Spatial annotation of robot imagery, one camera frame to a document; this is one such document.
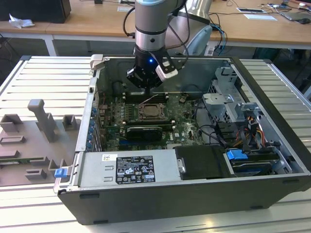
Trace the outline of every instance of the warning label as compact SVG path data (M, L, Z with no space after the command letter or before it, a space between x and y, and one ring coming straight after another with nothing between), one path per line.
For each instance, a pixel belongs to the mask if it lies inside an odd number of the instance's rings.
M156 182L152 156L117 157L117 184L146 182Z

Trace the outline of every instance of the black plastic cover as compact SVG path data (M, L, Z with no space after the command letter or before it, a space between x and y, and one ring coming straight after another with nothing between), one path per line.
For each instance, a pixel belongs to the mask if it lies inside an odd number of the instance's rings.
M220 146L197 145L175 147L177 159L182 159L186 173L182 180L219 179L230 177L224 158L224 148Z

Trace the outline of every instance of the desk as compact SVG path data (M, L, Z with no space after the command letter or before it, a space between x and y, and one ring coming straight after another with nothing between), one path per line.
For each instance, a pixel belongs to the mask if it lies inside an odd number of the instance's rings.
M71 14L64 24L37 23L32 28L13 28L8 22L0 22L0 33L5 37L43 39L51 56L57 55L53 40L86 41L130 41L122 30L126 12L118 12L118 4L93 1L70 0ZM267 0L236 0L240 7L260 8ZM215 0L210 12L239 13L236 5L227 6L226 1ZM244 15L219 15L221 26L228 35L228 46L311 49L311 24L291 22L283 16L273 14L278 21L250 20ZM134 30L134 14L127 21L128 31ZM220 40L218 32L211 35L211 44Z

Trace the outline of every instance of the black side panel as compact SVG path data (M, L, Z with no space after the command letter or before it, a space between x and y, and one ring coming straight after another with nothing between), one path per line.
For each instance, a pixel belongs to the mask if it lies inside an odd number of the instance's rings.
M268 208L304 186L309 178L297 177L295 182L286 180L264 178L183 186L146 185L144 188L99 190L96 195L94 191L90 195L88 192L62 192L58 197L79 223L92 225Z
M266 96L264 91L257 84L253 76L248 72L242 62L236 58L231 58L233 64L242 75L246 83L250 86L255 96L262 104L263 108L267 111L268 115L272 118L273 122L280 129L288 143L291 145L293 150L296 152L298 157L301 159L306 168L311 171L311 153L302 143L299 137L295 134L286 120L283 118L281 113L276 109L276 107L271 103L269 98Z

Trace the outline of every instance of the blue plastic tab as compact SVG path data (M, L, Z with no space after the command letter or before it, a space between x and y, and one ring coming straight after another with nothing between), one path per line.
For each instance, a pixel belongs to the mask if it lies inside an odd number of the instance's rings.
M242 153L242 150L229 150L227 152L229 160L231 159L248 159L246 154Z
M66 178L67 177L68 168L59 168L55 170L54 177L55 178Z

